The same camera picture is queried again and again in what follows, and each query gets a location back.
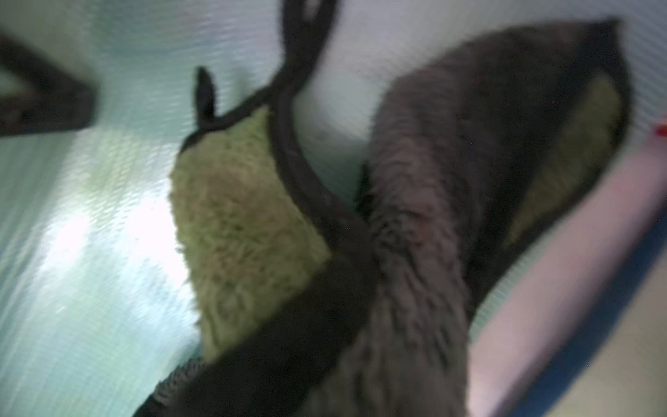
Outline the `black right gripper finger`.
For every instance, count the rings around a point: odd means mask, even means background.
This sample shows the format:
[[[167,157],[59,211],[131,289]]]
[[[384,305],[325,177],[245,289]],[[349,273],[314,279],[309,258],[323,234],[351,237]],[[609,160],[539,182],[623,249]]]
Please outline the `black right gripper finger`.
[[[3,137],[83,130],[92,125],[96,89],[17,38],[1,35],[1,67],[27,90],[1,99]]]

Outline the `green and grey cleaning cloth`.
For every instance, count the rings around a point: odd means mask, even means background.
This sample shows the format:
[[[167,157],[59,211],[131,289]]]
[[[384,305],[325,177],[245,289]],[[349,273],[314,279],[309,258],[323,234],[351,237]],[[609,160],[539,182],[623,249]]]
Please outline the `green and grey cleaning cloth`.
[[[232,111],[197,73],[170,201],[201,354],[140,416],[465,415],[475,310],[618,148],[619,20],[512,26],[394,81],[351,208],[293,121],[336,9],[286,1],[281,68]]]

